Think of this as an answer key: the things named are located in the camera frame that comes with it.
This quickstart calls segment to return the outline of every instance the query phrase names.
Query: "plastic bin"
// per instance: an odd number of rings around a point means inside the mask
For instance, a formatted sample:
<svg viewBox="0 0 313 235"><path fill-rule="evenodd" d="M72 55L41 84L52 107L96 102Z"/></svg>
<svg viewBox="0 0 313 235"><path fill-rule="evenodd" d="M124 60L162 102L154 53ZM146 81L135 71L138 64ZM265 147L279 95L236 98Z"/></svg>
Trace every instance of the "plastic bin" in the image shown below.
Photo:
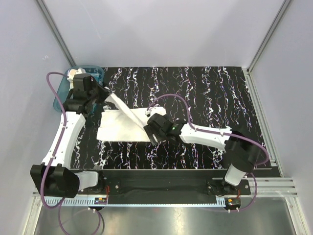
<svg viewBox="0 0 313 235"><path fill-rule="evenodd" d="M65 72L65 74L67 74L67 72L71 69L78 69L78 68L83 68L84 70L86 70L86 73L89 73L90 75L92 75L96 79L96 81L100 85L102 85L104 72L103 72L103 69L99 66L93 66L93 65L74 66L74 67L68 69ZM69 91L69 81L67 80L66 77L63 77L62 81L60 83L60 86L58 88L58 91L57 91L57 94L58 94L60 100L62 101L62 103L65 102L65 100L67 98L68 91ZM61 107L60 107L56 98L53 101L53 107L56 111L62 112Z"/></svg>

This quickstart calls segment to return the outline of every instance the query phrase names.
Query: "white towel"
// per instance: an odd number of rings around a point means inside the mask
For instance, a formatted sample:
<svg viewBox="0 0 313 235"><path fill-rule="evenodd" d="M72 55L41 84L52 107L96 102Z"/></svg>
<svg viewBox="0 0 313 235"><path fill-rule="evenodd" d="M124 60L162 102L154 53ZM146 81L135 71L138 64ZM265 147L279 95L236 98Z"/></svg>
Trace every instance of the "white towel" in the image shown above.
<svg viewBox="0 0 313 235"><path fill-rule="evenodd" d="M147 125L149 119L145 114L146 110L147 108L131 109L144 125ZM166 110L163 107L153 107L150 116L155 113L165 115ZM121 110L106 110L102 113L97 139L112 142L150 142L146 132Z"/></svg>

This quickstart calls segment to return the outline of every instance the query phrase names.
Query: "marble pattern tablecloth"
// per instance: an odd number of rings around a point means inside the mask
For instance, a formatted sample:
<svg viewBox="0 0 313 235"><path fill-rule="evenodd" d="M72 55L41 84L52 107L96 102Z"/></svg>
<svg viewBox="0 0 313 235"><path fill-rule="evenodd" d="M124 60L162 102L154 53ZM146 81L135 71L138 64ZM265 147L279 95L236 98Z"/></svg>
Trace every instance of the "marble pattern tablecloth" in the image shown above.
<svg viewBox="0 0 313 235"><path fill-rule="evenodd" d="M192 122L210 127L244 126L264 144L240 67L104 68L105 82L130 108L148 107L162 94L179 94L189 105ZM158 102L172 119L185 118L182 102ZM84 169L208 169L222 168L223 152L198 144L164 142L102 142L96 139L102 106L98 106L77 140L72 168Z"/></svg>

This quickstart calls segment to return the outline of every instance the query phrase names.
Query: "white wall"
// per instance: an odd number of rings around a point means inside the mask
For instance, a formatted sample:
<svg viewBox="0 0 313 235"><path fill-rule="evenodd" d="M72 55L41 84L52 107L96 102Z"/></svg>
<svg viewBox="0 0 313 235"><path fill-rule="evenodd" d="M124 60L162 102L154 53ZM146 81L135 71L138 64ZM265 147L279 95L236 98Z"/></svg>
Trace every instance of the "white wall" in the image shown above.
<svg viewBox="0 0 313 235"><path fill-rule="evenodd" d="M295 0L252 72L283 171L313 232L313 1Z"/></svg>
<svg viewBox="0 0 313 235"><path fill-rule="evenodd" d="M243 66L283 0L45 0L77 64Z"/></svg>
<svg viewBox="0 0 313 235"><path fill-rule="evenodd" d="M0 234L19 235L34 188L30 168L60 121L45 75L69 65L34 0L3 1L0 21Z"/></svg>

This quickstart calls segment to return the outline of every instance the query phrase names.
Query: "metal floor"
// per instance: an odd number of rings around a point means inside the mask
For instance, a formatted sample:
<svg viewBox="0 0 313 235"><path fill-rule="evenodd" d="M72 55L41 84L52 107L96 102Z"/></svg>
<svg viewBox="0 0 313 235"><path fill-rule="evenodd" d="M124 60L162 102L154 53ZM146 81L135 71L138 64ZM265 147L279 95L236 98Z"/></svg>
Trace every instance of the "metal floor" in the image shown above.
<svg viewBox="0 0 313 235"><path fill-rule="evenodd" d="M249 198L243 198L245 205ZM98 218L82 207L63 207L61 220L71 235L91 234ZM36 235L63 234L58 210L42 209ZM284 198L257 198L247 211L228 214L221 208L114 208L101 210L105 235L295 235Z"/></svg>

